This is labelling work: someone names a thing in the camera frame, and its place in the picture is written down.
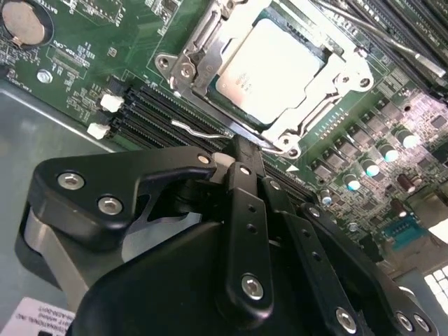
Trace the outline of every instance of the chip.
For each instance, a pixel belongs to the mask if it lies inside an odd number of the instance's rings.
[[[373,139],[367,134],[363,129],[361,129],[359,126],[355,125],[350,131],[350,135],[353,138],[354,141],[356,141],[358,144],[362,146],[369,145],[371,146],[374,141]]]
[[[431,125],[434,126],[434,128],[437,128],[437,129],[442,128],[442,126],[445,125],[446,123],[447,123],[447,120],[445,118],[443,118],[441,115],[435,117],[431,121]]]
[[[397,191],[397,188],[395,188],[393,185],[388,185],[386,187],[386,193],[388,193],[388,194],[393,194],[396,191]]]
[[[370,119],[365,120],[365,124],[375,133],[385,133],[388,128],[385,124],[376,116],[371,116]]]
[[[359,150],[351,143],[349,143],[346,139],[342,140],[337,149],[348,158],[352,158],[353,156],[359,154]]]
[[[383,113],[383,115],[390,120],[400,121],[404,118],[404,115],[400,109],[391,102],[381,109],[381,113]]]
[[[330,166],[334,167],[336,170],[344,166],[347,161],[340,157],[338,154],[330,152],[329,156],[325,158],[325,162],[327,162]]]
[[[262,19],[220,75],[216,89],[247,114],[270,124],[306,98],[305,89],[321,65],[307,47],[273,21]]]
[[[379,224],[382,223],[382,220],[379,219],[378,217],[372,217],[369,222],[375,226],[378,226]]]
[[[331,170],[325,167],[320,160],[313,162],[313,164],[311,165],[311,170],[315,173],[315,175],[321,177],[324,180],[328,179],[332,175]]]
[[[377,205],[376,203],[369,201],[366,204],[364,204],[362,208],[366,211],[371,211],[376,207],[376,205]]]
[[[420,168],[427,168],[427,167],[429,167],[431,165],[431,161],[428,160],[428,159],[423,159],[422,161],[420,161],[418,163],[418,165],[419,165]]]
[[[374,179],[376,182],[381,182],[381,181],[383,181],[385,178],[386,178],[386,176],[385,176],[383,173],[381,173],[381,172],[379,172],[378,175],[373,176],[373,179]]]

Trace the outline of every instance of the black plastic arm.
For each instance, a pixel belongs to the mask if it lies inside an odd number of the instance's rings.
[[[117,248],[136,219],[138,195],[150,195],[154,204],[171,182],[207,179],[215,170],[211,158],[196,147],[51,159],[35,169],[28,202],[40,221],[104,251]],[[84,186],[63,188],[58,176],[66,172],[81,176]],[[98,202],[103,197],[117,199],[120,213],[102,212]]]

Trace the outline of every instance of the silver screw head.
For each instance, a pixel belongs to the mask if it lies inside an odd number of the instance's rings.
[[[204,165],[207,165],[210,163],[210,159],[207,156],[198,155],[197,159],[202,162]]]
[[[53,75],[45,69],[40,69],[37,71],[37,80],[43,84],[50,84],[53,82]]]
[[[241,287],[252,300],[261,300],[264,294],[263,286],[254,276],[245,275],[241,280]]]
[[[280,185],[276,181],[272,180],[270,183],[271,183],[271,186],[273,187],[273,189],[275,189],[275,190],[281,189]]]
[[[313,207],[309,208],[309,212],[311,212],[311,215],[313,215],[314,217],[320,217],[321,216],[321,213],[316,208],[313,208]]]
[[[337,322],[345,329],[349,334],[356,333],[356,323],[353,317],[344,308],[338,307],[336,309]]]
[[[422,317],[420,315],[414,314],[414,319],[415,321],[419,324],[419,326],[421,326],[421,328],[423,330],[425,330],[427,333],[429,333],[429,325],[427,324],[427,322],[425,320],[422,319]]]
[[[84,184],[84,178],[75,173],[63,173],[57,177],[57,182],[63,189],[77,190],[81,189]]]
[[[123,210],[121,202],[113,197],[103,197],[98,201],[98,209],[106,215],[118,215]]]
[[[405,327],[405,329],[407,331],[413,331],[414,326],[412,325],[411,321],[409,321],[409,319],[406,316],[404,316],[401,313],[397,313],[396,316],[397,316],[398,322],[400,322],[401,325],[403,327]]]
[[[251,174],[251,171],[249,170],[249,168],[245,168],[245,166],[241,166],[241,167],[239,168],[239,170],[241,170],[241,172],[242,172],[243,174],[245,174],[245,175],[250,175],[250,174]]]

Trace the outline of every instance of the dimm slot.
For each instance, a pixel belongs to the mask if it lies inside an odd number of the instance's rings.
[[[437,32],[442,39],[448,42],[448,27],[443,25],[439,18],[435,16],[421,0],[408,0],[409,4],[428,22],[428,24]]]
[[[397,15],[397,17],[400,18],[400,20],[405,24],[405,26],[407,26],[407,29],[409,31],[414,32],[414,34],[416,35],[416,38],[418,38],[420,41],[422,41],[424,44],[427,45],[427,47],[437,57],[437,59],[439,60],[439,62],[441,64],[448,65],[448,58],[447,58],[447,56],[441,51],[441,49],[438,48],[438,46],[436,46],[436,45],[434,45],[434,43],[432,43],[432,41],[427,37],[427,35],[425,35],[421,30],[419,30],[415,26],[413,21],[411,21],[406,16],[406,14],[404,14],[400,10],[401,8],[397,5],[396,2],[394,2],[393,0],[382,0],[382,1],[384,2],[385,6],[388,6]]]
[[[400,38],[400,42],[414,50],[418,50],[420,54],[435,63],[444,62],[443,57],[439,57],[438,53],[432,53],[426,46],[426,42],[422,41],[418,36],[412,33],[409,27],[403,23],[401,18],[403,15],[401,13],[397,14],[393,7],[385,3],[385,0],[366,0],[365,3],[370,9],[376,12],[379,17],[383,18],[388,27],[393,30],[393,33]]]
[[[434,16],[438,19],[439,23],[443,27],[445,27],[445,29],[448,29],[448,16],[444,15],[443,10],[440,7],[441,6],[440,2],[437,2],[434,0],[423,0],[422,2],[424,4],[424,6],[427,7],[427,9],[432,14],[434,14]]]
[[[221,150],[224,147],[223,141],[211,143],[209,140],[196,138],[189,134],[179,134],[171,124],[167,123],[167,119],[154,118],[152,120],[149,120],[148,118],[145,118],[144,115],[146,113],[146,110],[142,112],[140,107],[142,101],[144,100],[143,96],[146,97],[146,95],[138,97],[141,94],[141,91],[133,91],[132,93],[128,93],[129,96],[127,97],[127,103],[131,102],[131,104],[126,106],[122,110],[122,113],[125,113],[126,115],[123,116],[122,123],[116,131],[116,134],[119,134],[124,139],[130,140],[135,144],[138,144],[142,148],[163,148],[170,146],[190,145],[198,146],[200,148],[203,148],[205,151],[208,151],[209,153],[213,153]],[[152,102],[160,103],[159,99],[161,96],[157,92],[151,92],[150,96],[150,100]],[[144,106],[147,106],[147,109],[151,110],[152,105],[147,101],[144,101],[144,103]],[[168,118],[173,111],[173,104],[166,98],[164,99],[163,104],[157,105],[159,107],[156,108],[156,110],[161,110],[159,113],[164,115],[166,118]],[[216,132],[216,128],[208,125],[200,118],[194,117],[191,112],[189,112],[182,106],[178,105],[176,107],[175,116],[182,122],[188,123],[189,125],[194,125],[195,128],[201,130],[201,132],[207,134]],[[291,202],[295,206],[297,206],[304,200],[307,200],[308,202],[316,200],[314,194],[311,191],[308,191],[302,186],[298,185],[296,181],[280,172],[274,165],[267,161],[265,161],[265,169],[267,175],[276,179],[285,188]]]
[[[350,6],[350,9],[355,14],[357,14],[358,17],[366,20],[371,25],[374,25],[379,29],[382,28],[373,20],[373,18],[370,15],[365,13],[356,4],[349,2],[348,5]],[[364,34],[367,36],[369,40],[371,40],[373,45],[375,45],[385,55],[387,55],[394,63],[396,63],[397,66],[399,66],[405,72],[405,74],[411,79],[411,81],[417,84],[420,90],[422,90],[427,94],[430,94],[433,79],[429,74],[424,73],[423,71],[420,70],[419,67],[415,66],[415,61],[411,57],[404,57],[398,51],[395,51],[394,49],[387,46],[385,42],[383,42],[379,37],[376,37],[374,34],[371,34],[368,31],[364,32]]]

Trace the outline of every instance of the black plastic bracket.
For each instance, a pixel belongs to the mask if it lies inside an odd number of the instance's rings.
[[[42,162],[34,170],[28,202],[36,217],[96,251],[117,248],[138,217],[138,195],[153,196],[174,181],[208,179],[213,160],[196,147],[173,147],[105,155],[65,157]],[[58,183],[65,172],[76,173],[84,186],[68,190]],[[98,201],[113,197],[120,213],[101,212]]]
[[[310,211],[312,207],[310,203],[302,204],[299,214],[313,223],[331,265],[346,290],[358,298],[358,308],[372,331],[376,335],[438,335],[437,328],[420,307],[331,221],[329,215],[322,211],[315,217]],[[416,315],[425,321],[428,331],[417,325]],[[410,324],[400,321],[401,316]]]
[[[251,167],[236,162],[227,176],[230,212],[223,226],[216,303],[237,328],[256,328],[274,308],[265,203],[257,197],[257,176]]]
[[[287,193],[272,178],[262,180],[268,204],[269,230],[275,226],[276,234],[284,247],[294,251],[295,266],[302,270],[305,285],[297,292],[297,299],[303,300],[306,290],[311,291],[311,303],[320,321],[312,321],[314,329],[322,328],[331,335],[363,335],[356,312],[344,292],[335,271],[317,237],[313,225],[295,215]],[[315,214],[320,212],[314,205]],[[341,316],[346,321],[338,321]]]

